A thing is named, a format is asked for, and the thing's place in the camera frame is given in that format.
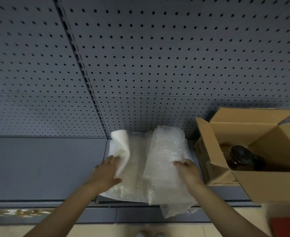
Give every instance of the shoe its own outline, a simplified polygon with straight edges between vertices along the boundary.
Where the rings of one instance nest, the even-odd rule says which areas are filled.
[[[144,231],[140,231],[136,234],[135,237],[147,237],[147,234]]]

